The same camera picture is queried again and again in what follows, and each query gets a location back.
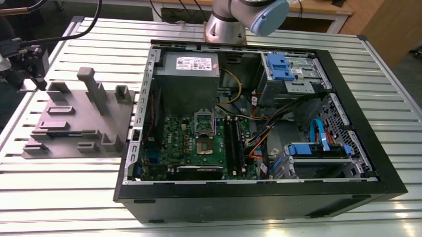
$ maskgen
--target motherboard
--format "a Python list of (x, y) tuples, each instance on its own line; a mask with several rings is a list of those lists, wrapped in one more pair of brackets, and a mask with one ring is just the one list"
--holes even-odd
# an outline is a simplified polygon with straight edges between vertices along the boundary
[(144, 179), (256, 179), (256, 165), (243, 153), (251, 137), (248, 123), (237, 117), (213, 118), (201, 111), (192, 117), (167, 116), (160, 151), (147, 151)]

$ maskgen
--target yellow wire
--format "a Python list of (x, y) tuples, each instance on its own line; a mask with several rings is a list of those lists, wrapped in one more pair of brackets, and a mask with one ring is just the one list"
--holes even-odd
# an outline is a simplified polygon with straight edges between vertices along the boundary
[(227, 105), (227, 104), (235, 102), (236, 99), (240, 97), (240, 94), (241, 94), (241, 83), (240, 83), (240, 80), (237, 79), (237, 77), (236, 77), (228, 70), (225, 70), (224, 68), (220, 68), (220, 69), (221, 69), (224, 72), (227, 72), (227, 73), (232, 76), (232, 78), (235, 78), (235, 80), (236, 80), (236, 82), (237, 82), (237, 84), (239, 84), (239, 92), (237, 92), (236, 97), (235, 97), (232, 100), (227, 101), (227, 102), (217, 103), (217, 105)]
[(256, 150), (257, 146), (261, 144), (261, 142), (264, 141), (265, 137), (268, 136), (269, 132), (263, 136), (263, 138), (260, 139), (260, 141), (257, 142), (256, 146), (253, 147), (253, 149), (249, 152), (248, 157), (251, 157), (253, 151)]

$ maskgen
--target aluminum table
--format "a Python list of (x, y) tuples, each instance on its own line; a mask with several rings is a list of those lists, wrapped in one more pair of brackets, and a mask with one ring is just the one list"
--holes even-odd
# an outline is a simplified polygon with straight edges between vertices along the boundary
[[(64, 34), (84, 31), (91, 20), (72, 22)], [(76, 72), (92, 67), (105, 89), (124, 84), (139, 91), (151, 39), (201, 41), (203, 27), (100, 19), (81, 39), (57, 44), (46, 80), (83, 88)], [(355, 36), (290, 31), (265, 38), (247, 33), (247, 41), (330, 51), (408, 193), (334, 218), (140, 224), (112, 202), (120, 158), (20, 156), (48, 100), (38, 91), (26, 93), (0, 136), (0, 235), (415, 237), (422, 233), (422, 112), (371, 45)]]

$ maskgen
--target green circuit board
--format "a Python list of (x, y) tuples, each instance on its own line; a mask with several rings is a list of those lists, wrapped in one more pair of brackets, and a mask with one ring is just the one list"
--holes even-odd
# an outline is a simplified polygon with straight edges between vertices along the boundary
[[(215, 119), (215, 136), (195, 136), (195, 126), (203, 129), (211, 127), (209, 122), (199, 119), (195, 124), (193, 117), (165, 117), (163, 144), (160, 150), (159, 165), (149, 167), (149, 172), (163, 173), (171, 166), (196, 165), (219, 166), (224, 168), (224, 179), (256, 179), (256, 168), (253, 165), (244, 167), (245, 172), (235, 174), (227, 169), (225, 143), (224, 143), (224, 119)], [(251, 137), (249, 124), (245, 119), (239, 119), (241, 140)]]

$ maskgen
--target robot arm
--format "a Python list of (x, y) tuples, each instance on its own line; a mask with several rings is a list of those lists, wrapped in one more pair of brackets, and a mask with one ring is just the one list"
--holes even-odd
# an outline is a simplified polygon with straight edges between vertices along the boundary
[(257, 36), (269, 35), (283, 23), (288, 9), (287, 0), (215, 0), (205, 41), (244, 43), (244, 26)]

